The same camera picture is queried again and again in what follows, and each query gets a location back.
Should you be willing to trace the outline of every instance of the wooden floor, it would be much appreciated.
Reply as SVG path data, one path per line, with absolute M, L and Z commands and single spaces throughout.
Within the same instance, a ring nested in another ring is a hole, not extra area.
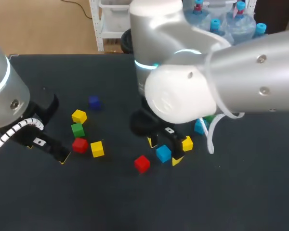
M 91 17 L 89 0 L 74 1 Z M 6 54 L 98 53 L 92 20 L 60 0 L 0 0 L 0 47 Z

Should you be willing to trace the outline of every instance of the electric cable on floor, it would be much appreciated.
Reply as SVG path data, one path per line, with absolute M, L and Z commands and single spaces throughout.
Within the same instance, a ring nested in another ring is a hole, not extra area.
M 74 1 L 67 1 L 67 0 L 61 0 L 61 1 L 63 1 L 63 2 L 69 2 L 69 3 L 74 3 L 74 4 L 77 4 L 78 6 L 80 6 L 80 7 L 81 7 L 81 9 L 82 9 L 83 13 L 85 14 L 85 16 L 86 16 L 87 18 L 89 18 L 89 19 L 92 19 L 91 17 L 89 17 L 89 16 L 86 14 L 86 12 L 85 12 L 84 8 L 83 8 L 83 7 L 82 7 L 82 5 L 80 5 L 78 2 L 74 2 Z

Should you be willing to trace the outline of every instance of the toy block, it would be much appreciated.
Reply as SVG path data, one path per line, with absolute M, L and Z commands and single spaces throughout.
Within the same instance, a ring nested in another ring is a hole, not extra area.
M 84 132 L 83 127 L 82 127 L 81 124 L 73 124 L 72 125 L 72 130 L 73 130 L 75 138 L 82 137 L 82 136 L 85 135 L 85 132 Z
M 149 141 L 151 148 L 155 148 L 158 145 L 156 137 L 155 138 L 154 137 L 153 138 L 147 137 L 147 138 L 148 138 L 148 141 Z
M 104 149 L 101 141 L 91 143 L 91 150 L 94 158 L 104 155 Z
M 178 163 L 180 163 L 181 162 L 181 160 L 183 159 L 183 157 L 184 156 L 182 156 L 181 158 L 179 158 L 179 159 L 174 159 L 174 158 L 172 158 L 172 166 L 176 166 Z
M 163 145 L 156 149 L 156 155 L 162 163 L 165 163 L 171 159 L 171 150 L 166 145 Z
M 87 114 L 81 110 L 76 110 L 72 114 L 72 119 L 75 123 L 83 124 L 87 120 Z
M 134 166 L 140 174 L 143 174 L 150 168 L 150 161 L 142 155 L 134 161 Z
M 205 119 L 203 121 L 206 124 L 206 127 L 209 128 L 209 124 L 207 123 L 207 121 Z M 194 131 L 201 134 L 201 135 L 203 135 L 205 133 L 199 119 L 196 120 Z
M 102 103 L 97 96 L 90 96 L 89 97 L 89 108 L 93 110 L 101 110 Z
M 182 149 L 184 152 L 191 151 L 193 149 L 192 139 L 187 136 L 184 141 L 182 141 Z
M 213 119 L 216 117 L 216 115 L 209 115 L 209 116 L 206 116 L 204 117 L 204 119 L 210 124 L 212 123 Z
M 74 152 L 77 153 L 85 153 L 88 149 L 88 142 L 82 138 L 76 138 L 72 147 Z

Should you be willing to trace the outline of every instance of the gray robot arm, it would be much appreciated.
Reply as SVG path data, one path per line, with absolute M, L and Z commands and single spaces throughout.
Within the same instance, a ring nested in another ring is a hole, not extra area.
M 175 54 L 150 74 L 145 97 L 172 123 L 225 107 L 232 113 L 289 111 L 289 31 L 209 54 Z
M 139 90 L 163 120 L 289 111 L 289 31 L 230 47 L 190 26 L 181 0 L 134 0 L 130 13 Z
M 16 121 L 30 101 L 28 87 L 0 50 L 0 128 Z

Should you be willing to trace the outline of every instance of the water bottle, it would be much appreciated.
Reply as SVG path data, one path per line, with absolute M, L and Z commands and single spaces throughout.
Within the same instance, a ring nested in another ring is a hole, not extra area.
M 204 10 L 202 6 L 203 0 L 195 0 L 194 9 L 187 10 L 184 14 L 189 24 L 208 30 L 208 27 L 210 26 L 210 20 L 208 20 L 209 12 Z
M 227 31 L 221 30 L 221 21 L 217 18 L 211 20 L 210 32 L 226 39 L 230 44 L 234 43 L 234 39 Z
M 265 30 L 266 30 L 266 24 L 258 23 L 256 26 L 256 31 L 255 31 L 253 39 L 265 36 L 266 35 Z
M 236 3 L 237 14 L 229 12 L 226 16 L 227 30 L 233 37 L 235 45 L 252 39 L 256 22 L 254 18 L 248 14 L 244 14 L 245 2 L 238 1 Z

